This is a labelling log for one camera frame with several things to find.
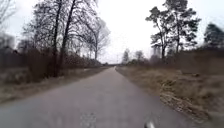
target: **gray sky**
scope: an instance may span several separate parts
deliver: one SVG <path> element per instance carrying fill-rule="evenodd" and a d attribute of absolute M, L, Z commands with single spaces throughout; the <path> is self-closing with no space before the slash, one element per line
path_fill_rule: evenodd
<path fill-rule="evenodd" d="M 15 0 L 17 13 L 6 24 L 7 33 L 20 38 L 22 27 L 32 19 L 33 6 L 38 0 Z M 151 55 L 150 36 L 155 32 L 152 23 L 146 22 L 149 10 L 161 6 L 165 0 L 99 0 L 100 16 L 111 30 L 111 43 L 103 52 L 102 62 L 121 60 L 126 48 L 131 52 L 143 50 L 146 57 Z M 224 28 L 223 0 L 189 0 L 189 7 L 202 18 L 198 31 L 198 42 L 203 41 L 203 33 L 209 22 Z"/>

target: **tree trunk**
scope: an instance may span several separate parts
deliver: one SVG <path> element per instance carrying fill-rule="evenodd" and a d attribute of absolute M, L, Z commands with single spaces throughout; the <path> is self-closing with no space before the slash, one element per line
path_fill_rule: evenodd
<path fill-rule="evenodd" d="M 97 60 L 97 58 L 98 58 L 98 52 L 95 51 L 95 60 Z"/>
<path fill-rule="evenodd" d="M 176 46 L 176 53 L 179 52 L 179 47 L 180 47 L 180 26 L 179 26 L 179 20 L 178 16 L 176 14 L 176 24 L 177 24 L 177 46 Z"/>
<path fill-rule="evenodd" d="M 68 41 L 69 27 L 70 27 L 70 24 L 72 22 L 72 14 L 73 14 L 73 10 L 74 10 L 74 7 L 75 7 L 75 2 L 76 2 L 76 0 L 73 0 L 70 11 L 69 11 L 68 20 L 67 20 L 67 23 L 66 23 L 65 33 L 64 33 L 64 37 L 63 37 L 63 41 L 62 41 L 61 53 L 60 53 L 60 57 L 59 57 L 59 64 L 58 64 L 58 69 L 59 70 L 61 70 L 62 64 L 63 64 L 63 61 L 64 61 L 65 48 L 66 48 L 66 44 L 67 44 L 67 41 Z"/>
<path fill-rule="evenodd" d="M 60 18 L 61 8 L 62 8 L 62 0 L 59 0 L 57 15 L 56 15 L 56 19 L 55 19 L 54 37 L 53 37 L 53 63 L 52 63 L 53 77 L 57 77 L 59 74 L 59 69 L 57 66 L 57 64 L 58 64 L 58 62 L 57 62 L 57 37 L 58 37 L 58 26 L 59 26 L 59 18 Z"/>

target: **brown grass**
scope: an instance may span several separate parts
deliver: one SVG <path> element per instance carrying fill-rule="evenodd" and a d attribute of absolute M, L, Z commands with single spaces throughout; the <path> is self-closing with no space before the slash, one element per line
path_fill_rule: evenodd
<path fill-rule="evenodd" d="M 219 112 L 213 101 L 224 92 L 224 75 L 183 73 L 174 69 L 119 68 L 119 72 L 140 87 L 157 93 L 163 102 L 190 115 L 196 121 L 210 119 L 209 112 Z"/>

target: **road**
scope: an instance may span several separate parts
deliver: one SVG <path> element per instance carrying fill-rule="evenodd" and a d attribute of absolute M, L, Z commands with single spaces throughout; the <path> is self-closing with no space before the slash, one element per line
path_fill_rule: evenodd
<path fill-rule="evenodd" d="M 0 128 L 197 128 L 114 68 L 0 107 Z"/>

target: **dirt shoulder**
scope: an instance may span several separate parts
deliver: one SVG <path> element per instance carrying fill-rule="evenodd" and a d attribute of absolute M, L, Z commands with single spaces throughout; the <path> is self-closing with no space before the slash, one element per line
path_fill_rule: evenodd
<path fill-rule="evenodd" d="M 26 98 L 69 83 L 78 81 L 100 73 L 107 68 L 95 69 L 76 69 L 66 72 L 65 76 L 43 80 L 39 83 L 20 84 L 20 85 L 1 85 L 0 104 Z"/>
<path fill-rule="evenodd" d="M 221 98 L 223 75 L 185 74 L 178 70 L 137 67 L 120 67 L 117 70 L 196 122 L 207 122 L 214 115 L 224 113 L 224 99 Z"/>

